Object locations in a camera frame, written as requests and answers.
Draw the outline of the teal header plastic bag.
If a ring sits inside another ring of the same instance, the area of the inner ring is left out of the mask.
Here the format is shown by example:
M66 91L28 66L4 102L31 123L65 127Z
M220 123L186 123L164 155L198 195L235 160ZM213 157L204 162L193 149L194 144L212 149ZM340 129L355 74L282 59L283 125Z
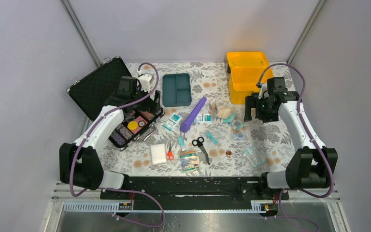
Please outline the teal header plastic bag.
M224 119L224 123L228 124L234 130L239 130L244 126L244 122L238 118L235 113Z

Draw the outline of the clear bag blue roll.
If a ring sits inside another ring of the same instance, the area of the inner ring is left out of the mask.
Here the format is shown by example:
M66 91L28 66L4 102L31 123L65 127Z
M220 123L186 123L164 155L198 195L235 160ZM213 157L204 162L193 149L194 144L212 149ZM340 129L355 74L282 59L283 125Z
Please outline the clear bag blue roll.
M231 134L231 137L235 140L235 141L246 141L247 140L247 136L245 133L241 132L241 131L234 131L232 134Z

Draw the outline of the beige bandage roll bag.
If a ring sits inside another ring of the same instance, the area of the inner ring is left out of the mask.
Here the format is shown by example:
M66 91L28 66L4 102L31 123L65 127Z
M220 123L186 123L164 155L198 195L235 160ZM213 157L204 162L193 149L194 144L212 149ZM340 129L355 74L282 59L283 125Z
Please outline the beige bandage roll bag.
M229 108L223 105L217 106L216 109L217 109L216 116L220 119L227 119L234 113L233 108Z

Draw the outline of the clear bag teal strips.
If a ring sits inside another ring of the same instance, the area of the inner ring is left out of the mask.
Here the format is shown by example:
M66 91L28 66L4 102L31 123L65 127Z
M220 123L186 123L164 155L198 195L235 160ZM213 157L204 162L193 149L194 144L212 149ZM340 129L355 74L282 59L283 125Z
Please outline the clear bag teal strips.
M259 153L259 151L254 145L248 147L243 152L243 156L248 160L248 162L255 169L260 168L266 164L266 159Z

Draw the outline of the cotton swab bag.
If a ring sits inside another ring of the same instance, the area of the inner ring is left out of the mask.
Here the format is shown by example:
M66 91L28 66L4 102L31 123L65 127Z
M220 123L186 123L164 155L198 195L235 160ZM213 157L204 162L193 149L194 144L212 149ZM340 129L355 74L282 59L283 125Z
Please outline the cotton swab bag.
M216 106L216 99L211 99L209 101L209 113L211 115L212 120L214 120L217 116L217 106Z

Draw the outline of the white gauze pad bag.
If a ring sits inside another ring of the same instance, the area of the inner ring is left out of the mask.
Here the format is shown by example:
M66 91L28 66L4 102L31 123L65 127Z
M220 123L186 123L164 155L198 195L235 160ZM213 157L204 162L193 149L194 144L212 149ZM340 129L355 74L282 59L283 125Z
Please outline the white gauze pad bag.
M167 162L165 144L150 146L152 165L159 165Z

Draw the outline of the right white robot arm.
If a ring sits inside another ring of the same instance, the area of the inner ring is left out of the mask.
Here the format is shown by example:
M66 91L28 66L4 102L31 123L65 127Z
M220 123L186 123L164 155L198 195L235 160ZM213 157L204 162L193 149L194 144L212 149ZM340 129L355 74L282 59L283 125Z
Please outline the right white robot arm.
M255 118L267 123L281 119L296 150L283 171L263 175L258 193L270 199L277 189L326 189L333 187L333 172L338 159L337 151L328 148L313 130L303 110L300 95L289 91L282 77L268 79L260 92L245 98L245 121Z

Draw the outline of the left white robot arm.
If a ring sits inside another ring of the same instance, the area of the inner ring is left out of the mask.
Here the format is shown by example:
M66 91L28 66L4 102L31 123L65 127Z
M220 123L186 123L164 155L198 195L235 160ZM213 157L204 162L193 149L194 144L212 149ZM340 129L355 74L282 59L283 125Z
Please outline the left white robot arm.
M155 104L150 95L156 90L151 87L151 74L138 77L122 77L120 86L103 106L91 126L73 143L63 143L59 149L59 178L69 185L72 196L77 197L74 187L83 191L112 189L112 193L123 199L130 194L130 185L124 181L122 173L107 171L100 159L103 149L113 131L123 123L129 110L143 108L150 110L148 103Z

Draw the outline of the black poker chip case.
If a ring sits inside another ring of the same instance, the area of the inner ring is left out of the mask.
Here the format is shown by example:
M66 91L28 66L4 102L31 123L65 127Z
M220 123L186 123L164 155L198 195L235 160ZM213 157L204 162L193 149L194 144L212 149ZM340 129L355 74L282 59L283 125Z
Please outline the black poker chip case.
M67 93L88 118L94 121L100 114L102 107L108 104L118 107L147 94L140 89L137 89L132 95L123 93L119 85L121 79L130 76L131 74L122 58L117 56L70 86ZM148 98L123 109L125 117L123 122L109 136L113 145L124 150L131 142L141 136L150 135L148 129L164 113L160 106L160 94L161 92L156 90L153 98Z

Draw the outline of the yellow plastic box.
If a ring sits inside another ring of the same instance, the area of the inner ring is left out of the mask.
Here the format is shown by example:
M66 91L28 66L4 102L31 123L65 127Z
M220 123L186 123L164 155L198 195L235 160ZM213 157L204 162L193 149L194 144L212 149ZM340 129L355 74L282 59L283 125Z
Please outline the yellow plastic box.
M245 104L245 98L259 93L257 83L263 71L269 67L263 52L228 52L228 89L232 104Z

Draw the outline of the teal divided tray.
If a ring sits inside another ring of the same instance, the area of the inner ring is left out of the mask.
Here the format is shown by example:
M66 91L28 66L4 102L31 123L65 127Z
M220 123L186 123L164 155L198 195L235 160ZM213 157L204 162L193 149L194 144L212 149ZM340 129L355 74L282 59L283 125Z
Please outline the teal divided tray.
M189 106L192 102L190 75L166 74L162 79L163 105L166 107Z

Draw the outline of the gauze dressing packet left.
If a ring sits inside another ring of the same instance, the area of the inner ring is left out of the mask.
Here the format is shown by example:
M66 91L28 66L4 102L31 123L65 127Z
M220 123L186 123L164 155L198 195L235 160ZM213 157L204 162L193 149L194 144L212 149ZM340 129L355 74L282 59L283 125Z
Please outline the gauze dressing packet left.
M177 113L172 113L169 118L166 120L166 122L163 124L163 129L174 132L179 130L179 125L182 121L182 117Z

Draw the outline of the gauze dressing packet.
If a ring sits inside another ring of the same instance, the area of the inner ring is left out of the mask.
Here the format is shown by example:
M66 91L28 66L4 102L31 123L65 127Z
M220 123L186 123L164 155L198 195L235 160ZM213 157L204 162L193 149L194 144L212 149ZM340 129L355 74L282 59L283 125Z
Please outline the gauze dressing packet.
M179 125L182 121L182 117L177 113L172 113L169 118L166 120L166 122L163 124L163 129L174 132L179 130Z
M211 123L212 122L212 117L210 114L198 114L195 119L195 123Z

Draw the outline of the teal wrapped packet right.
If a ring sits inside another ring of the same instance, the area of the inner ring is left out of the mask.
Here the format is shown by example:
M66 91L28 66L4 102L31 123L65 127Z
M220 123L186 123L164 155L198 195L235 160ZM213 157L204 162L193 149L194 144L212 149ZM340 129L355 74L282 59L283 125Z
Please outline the teal wrapped packet right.
M213 137L210 132L206 132L206 137L214 144L219 145L219 142Z

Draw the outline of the teal wrapped packet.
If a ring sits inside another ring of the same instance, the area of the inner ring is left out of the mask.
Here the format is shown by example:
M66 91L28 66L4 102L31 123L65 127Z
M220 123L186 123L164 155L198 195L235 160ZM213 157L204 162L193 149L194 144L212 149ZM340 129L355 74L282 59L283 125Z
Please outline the teal wrapped packet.
M184 142L183 137L178 137L178 138L177 138L177 142L178 142L178 144L179 144L179 146L180 146L180 149L181 149L182 151L186 151L186 145L185 145L185 142Z
M213 137L210 132L206 132L206 137L214 144L219 145L219 142Z

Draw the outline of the purple flashlight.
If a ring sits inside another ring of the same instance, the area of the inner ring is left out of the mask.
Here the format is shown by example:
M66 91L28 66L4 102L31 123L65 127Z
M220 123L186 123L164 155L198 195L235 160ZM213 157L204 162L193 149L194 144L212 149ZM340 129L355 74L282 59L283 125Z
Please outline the purple flashlight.
M191 111L191 113L188 115L188 117L183 121L183 123L180 125L180 132L186 133L190 130L191 125L193 124L195 118L203 108L207 101L206 97L202 97L197 105L194 107L194 109Z

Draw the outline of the gauze dressing packet right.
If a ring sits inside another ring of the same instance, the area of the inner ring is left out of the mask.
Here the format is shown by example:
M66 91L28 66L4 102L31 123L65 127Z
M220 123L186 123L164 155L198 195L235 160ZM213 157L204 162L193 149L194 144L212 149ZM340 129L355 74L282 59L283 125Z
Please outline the gauze dressing packet right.
M212 122L212 117L210 114L198 114L195 119L195 123L211 123Z

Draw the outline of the teal wrapped packet left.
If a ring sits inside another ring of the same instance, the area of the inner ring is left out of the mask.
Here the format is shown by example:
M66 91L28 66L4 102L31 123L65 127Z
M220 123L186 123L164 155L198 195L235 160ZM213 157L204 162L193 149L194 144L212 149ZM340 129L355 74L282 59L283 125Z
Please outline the teal wrapped packet left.
M184 142L183 137L178 137L178 138L177 138L177 142L178 142L178 144L179 144L179 146L180 146L180 149L181 149L182 151L186 151L186 145L185 145L185 142Z

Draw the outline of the adhesive bandage pack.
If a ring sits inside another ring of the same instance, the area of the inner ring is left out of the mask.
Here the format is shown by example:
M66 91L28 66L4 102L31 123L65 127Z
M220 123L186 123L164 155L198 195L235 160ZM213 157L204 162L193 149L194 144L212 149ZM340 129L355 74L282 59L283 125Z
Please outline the adhesive bandage pack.
M188 173L200 169L200 158L196 150L189 150L179 154L181 171Z

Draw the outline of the black handled scissors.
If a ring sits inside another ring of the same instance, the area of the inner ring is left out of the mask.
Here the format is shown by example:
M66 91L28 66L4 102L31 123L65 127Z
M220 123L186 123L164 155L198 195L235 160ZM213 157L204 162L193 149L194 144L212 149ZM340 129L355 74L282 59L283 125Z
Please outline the black handled scissors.
M209 158L209 155L208 155L208 152L206 151L205 147L204 147L204 138L203 137L198 137L197 139L194 139L192 141L192 145L193 146L197 146L202 152L203 154L205 155L205 159L207 161L207 164L210 165L211 162L210 162L210 158Z

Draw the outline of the orange handled scissors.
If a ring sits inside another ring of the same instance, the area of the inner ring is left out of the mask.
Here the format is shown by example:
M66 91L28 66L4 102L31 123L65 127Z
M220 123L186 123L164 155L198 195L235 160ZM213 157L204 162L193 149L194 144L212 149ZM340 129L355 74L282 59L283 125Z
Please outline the orange handled scissors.
M172 150L171 150L171 143L169 143L169 149L168 149L168 152L166 154L166 159L170 160L170 161L174 160L174 155L173 155Z

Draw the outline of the black mounting base plate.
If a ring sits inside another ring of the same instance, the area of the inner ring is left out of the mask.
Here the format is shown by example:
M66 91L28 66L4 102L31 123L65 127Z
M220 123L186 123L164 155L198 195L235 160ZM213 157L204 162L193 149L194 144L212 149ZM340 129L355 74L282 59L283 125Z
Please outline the black mounting base plate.
M129 176L123 192L106 190L102 200L128 200L134 210L157 210L154 197L164 210L249 210L251 201L273 202L278 189L266 187L257 176L158 177Z

